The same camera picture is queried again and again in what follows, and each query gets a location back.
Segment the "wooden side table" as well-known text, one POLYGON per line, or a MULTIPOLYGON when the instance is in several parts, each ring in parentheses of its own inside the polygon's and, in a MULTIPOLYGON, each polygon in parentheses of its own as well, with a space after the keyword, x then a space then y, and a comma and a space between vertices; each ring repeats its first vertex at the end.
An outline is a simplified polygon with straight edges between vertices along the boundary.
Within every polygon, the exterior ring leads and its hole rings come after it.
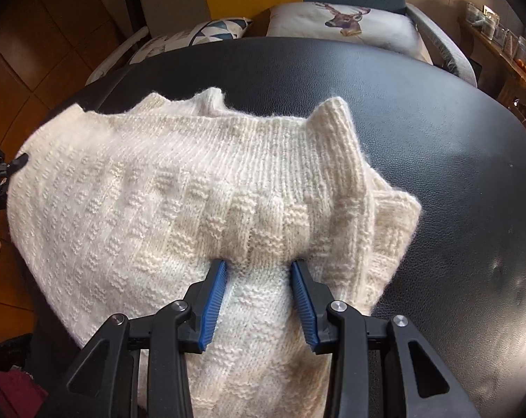
POLYGON ((526 73, 514 60, 506 57, 497 44, 489 41, 464 19, 458 18, 458 25, 460 31, 459 46, 466 55, 471 55, 474 47, 481 45, 504 68, 505 81, 496 100, 509 109, 526 129, 526 73))

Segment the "white deer print cushion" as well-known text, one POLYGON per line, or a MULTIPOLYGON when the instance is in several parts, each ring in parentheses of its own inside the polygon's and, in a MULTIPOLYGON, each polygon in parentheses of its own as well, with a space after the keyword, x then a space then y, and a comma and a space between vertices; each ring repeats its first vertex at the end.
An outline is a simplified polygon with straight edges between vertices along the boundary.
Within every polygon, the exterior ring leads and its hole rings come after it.
POLYGON ((416 25, 381 9, 315 2, 278 5, 270 9, 267 35, 346 41, 430 61, 416 25))

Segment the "cream knitted sweater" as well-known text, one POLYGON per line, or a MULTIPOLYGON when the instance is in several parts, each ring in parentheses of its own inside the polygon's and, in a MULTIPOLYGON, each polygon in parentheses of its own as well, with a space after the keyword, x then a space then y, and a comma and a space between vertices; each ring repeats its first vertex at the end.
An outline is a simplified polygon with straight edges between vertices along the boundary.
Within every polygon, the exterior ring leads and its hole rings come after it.
POLYGON ((104 115, 71 106, 23 144, 12 242, 78 343, 117 312, 149 315, 202 280, 228 281, 213 341, 190 356, 197 417, 320 417, 329 361, 304 341, 289 265, 370 314, 421 205, 360 149, 348 104, 306 118, 229 109, 220 89, 152 93, 104 115))

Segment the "blue white triangle cushion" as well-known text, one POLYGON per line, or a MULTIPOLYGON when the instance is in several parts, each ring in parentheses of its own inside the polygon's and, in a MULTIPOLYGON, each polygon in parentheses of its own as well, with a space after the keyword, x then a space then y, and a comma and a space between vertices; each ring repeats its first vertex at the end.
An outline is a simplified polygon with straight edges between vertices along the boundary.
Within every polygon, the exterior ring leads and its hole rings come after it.
POLYGON ((251 23, 252 20, 245 17, 215 19, 176 34, 157 36, 144 44, 133 55, 130 64, 136 64, 149 57, 189 46, 240 39, 251 23))

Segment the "pink ruffled quilt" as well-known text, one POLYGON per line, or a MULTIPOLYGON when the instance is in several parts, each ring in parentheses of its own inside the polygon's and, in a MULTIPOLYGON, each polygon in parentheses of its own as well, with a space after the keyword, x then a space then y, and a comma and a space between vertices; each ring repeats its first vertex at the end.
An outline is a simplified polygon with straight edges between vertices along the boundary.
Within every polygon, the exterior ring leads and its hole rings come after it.
POLYGON ((27 372, 16 367, 0 372, 0 418, 33 418, 47 397, 27 372))

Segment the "orange tangerines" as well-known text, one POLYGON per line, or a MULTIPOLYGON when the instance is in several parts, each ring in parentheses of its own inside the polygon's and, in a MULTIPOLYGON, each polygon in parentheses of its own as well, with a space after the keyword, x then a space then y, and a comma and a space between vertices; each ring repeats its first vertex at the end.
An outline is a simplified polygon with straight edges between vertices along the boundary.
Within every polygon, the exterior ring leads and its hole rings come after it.
POLYGON ((515 62, 526 73, 526 62, 521 59, 516 59, 515 62))

